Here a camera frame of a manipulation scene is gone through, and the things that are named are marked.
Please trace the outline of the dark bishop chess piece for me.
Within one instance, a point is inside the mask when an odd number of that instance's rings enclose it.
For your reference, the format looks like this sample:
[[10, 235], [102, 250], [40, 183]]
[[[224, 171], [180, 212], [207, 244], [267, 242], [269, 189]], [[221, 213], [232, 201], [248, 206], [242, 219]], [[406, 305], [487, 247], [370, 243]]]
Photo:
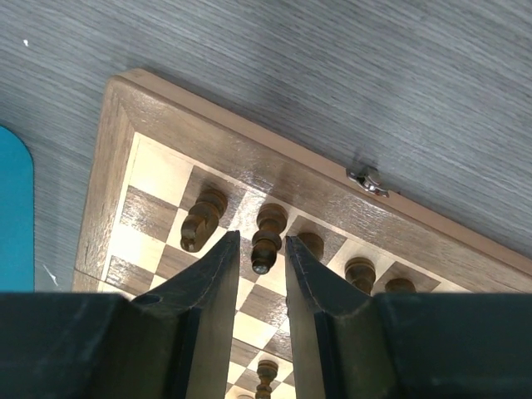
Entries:
[[415, 284], [408, 278], [393, 278], [385, 284], [386, 293], [415, 293]]

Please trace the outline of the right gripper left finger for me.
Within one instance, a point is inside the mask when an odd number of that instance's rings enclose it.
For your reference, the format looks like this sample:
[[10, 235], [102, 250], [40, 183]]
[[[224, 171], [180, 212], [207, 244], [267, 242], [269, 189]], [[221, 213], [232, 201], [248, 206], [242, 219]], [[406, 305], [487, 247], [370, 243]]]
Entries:
[[91, 398], [221, 398], [225, 394], [239, 281], [240, 233], [128, 301], [105, 306]]

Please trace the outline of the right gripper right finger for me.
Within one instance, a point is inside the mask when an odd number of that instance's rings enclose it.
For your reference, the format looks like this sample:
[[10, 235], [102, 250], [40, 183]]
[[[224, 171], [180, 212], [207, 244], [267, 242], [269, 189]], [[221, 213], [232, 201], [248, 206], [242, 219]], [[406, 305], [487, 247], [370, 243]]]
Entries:
[[375, 301], [286, 239], [287, 308], [299, 398], [397, 398], [399, 382]]

